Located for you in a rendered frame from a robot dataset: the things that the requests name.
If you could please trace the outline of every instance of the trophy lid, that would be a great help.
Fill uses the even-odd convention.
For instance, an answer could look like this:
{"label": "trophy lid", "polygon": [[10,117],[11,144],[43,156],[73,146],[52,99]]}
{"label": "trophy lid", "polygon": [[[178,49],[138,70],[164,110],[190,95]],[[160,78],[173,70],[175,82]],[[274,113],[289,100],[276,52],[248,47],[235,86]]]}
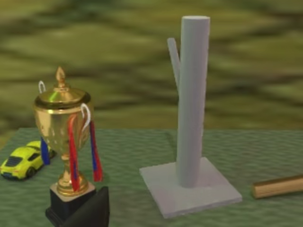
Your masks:
{"label": "trophy lid", "polygon": [[56,72],[58,83],[53,89],[41,93],[35,105],[43,109],[69,109],[90,101],[90,95],[65,83],[65,73],[61,67]]}

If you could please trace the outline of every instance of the trophy stem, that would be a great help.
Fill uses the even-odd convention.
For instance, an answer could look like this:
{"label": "trophy stem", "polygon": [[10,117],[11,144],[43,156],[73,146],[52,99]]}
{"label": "trophy stem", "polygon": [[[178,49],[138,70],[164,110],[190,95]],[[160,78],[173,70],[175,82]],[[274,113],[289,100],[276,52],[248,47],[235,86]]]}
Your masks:
{"label": "trophy stem", "polygon": [[79,183],[80,189],[74,192],[71,184],[71,171],[70,171],[70,156],[69,154],[63,154],[61,159],[64,163],[64,171],[60,175],[59,180],[57,182],[57,191],[59,194],[63,196],[78,196],[84,194],[86,190],[89,188],[89,183],[79,172]]}

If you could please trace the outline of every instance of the black trophy base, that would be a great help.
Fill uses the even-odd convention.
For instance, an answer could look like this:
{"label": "black trophy base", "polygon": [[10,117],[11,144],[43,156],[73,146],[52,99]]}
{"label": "black trophy base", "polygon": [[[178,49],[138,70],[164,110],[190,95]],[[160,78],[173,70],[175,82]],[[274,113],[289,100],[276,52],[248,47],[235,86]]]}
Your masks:
{"label": "black trophy base", "polygon": [[89,183],[89,188],[81,196],[65,197],[57,192],[56,184],[50,189],[51,206],[45,215],[55,227],[61,227],[84,203],[96,194],[96,188]]}
{"label": "black trophy base", "polygon": [[45,214],[55,227],[108,227],[110,216],[108,187],[103,187],[98,190],[98,192],[92,190],[91,196],[80,205],[81,202],[77,203],[77,207],[75,204],[68,206],[65,204],[66,202],[63,202],[63,207],[65,207],[66,210],[68,210],[68,208],[70,209],[70,215],[66,219],[62,218],[62,213],[59,213],[60,210],[62,211],[64,209],[62,207],[58,209],[58,206],[52,206],[53,203],[51,203],[51,207],[45,211]]}

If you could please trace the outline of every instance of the yellow sports car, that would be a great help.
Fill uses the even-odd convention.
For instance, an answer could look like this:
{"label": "yellow sports car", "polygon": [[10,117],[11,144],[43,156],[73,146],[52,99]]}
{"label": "yellow sports car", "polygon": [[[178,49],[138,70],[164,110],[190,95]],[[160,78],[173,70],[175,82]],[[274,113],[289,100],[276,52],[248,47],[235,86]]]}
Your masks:
{"label": "yellow sports car", "polygon": [[[0,174],[7,179],[30,178],[44,165],[41,158],[40,141],[32,141],[14,150],[0,167]],[[48,147],[49,156],[56,152]]]}

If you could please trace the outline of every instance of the white cylinder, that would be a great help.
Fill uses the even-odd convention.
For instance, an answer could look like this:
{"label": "white cylinder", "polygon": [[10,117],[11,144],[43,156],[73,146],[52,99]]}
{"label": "white cylinder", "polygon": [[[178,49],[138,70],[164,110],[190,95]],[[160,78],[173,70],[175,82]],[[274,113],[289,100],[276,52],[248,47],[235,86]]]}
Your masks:
{"label": "white cylinder", "polygon": [[184,16],[181,26],[177,176],[194,187],[202,156],[210,18]]}

